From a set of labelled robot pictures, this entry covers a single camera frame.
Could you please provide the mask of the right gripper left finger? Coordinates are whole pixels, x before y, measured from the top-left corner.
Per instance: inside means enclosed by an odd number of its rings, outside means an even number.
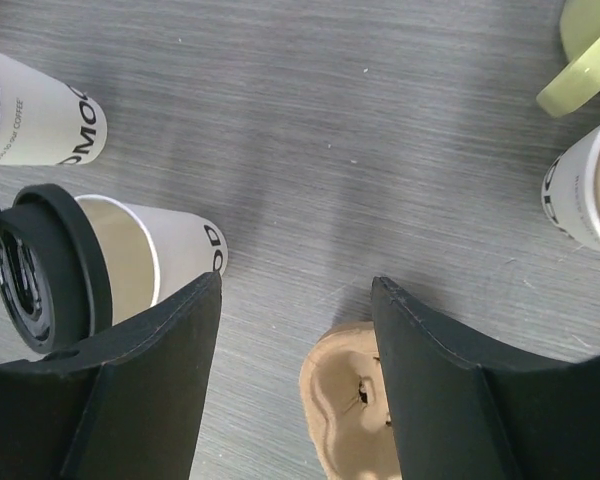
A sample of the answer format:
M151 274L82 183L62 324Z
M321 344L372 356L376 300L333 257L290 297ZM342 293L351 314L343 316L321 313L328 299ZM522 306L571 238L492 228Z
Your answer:
M0 364L0 479L186 479L222 306L201 275L43 359Z

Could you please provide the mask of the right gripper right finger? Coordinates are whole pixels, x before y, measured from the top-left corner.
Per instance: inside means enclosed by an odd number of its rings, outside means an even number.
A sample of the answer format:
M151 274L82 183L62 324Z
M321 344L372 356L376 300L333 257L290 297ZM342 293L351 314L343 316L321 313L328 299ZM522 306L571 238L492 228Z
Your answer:
M387 277L371 303L404 478L600 479L600 356L521 350Z

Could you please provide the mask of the white paper cup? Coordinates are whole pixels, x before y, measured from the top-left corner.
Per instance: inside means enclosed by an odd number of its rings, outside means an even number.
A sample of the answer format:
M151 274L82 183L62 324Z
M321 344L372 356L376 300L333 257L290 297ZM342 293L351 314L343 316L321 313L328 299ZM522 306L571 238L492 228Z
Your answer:
M87 164L107 134L92 97L0 53L1 166Z
M103 195L85 194L75 200L102 249L114 325L155 306L200 275L222 274L227 268L227 241L208 219Z

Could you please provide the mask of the cardboard cup carrier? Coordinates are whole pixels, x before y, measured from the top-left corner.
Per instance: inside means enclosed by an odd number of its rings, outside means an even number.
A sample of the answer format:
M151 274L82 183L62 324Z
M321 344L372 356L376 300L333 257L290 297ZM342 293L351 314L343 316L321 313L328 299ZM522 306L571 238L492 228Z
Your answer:
M303 362L299 390L327 478L402 477L372 322L327 331Z

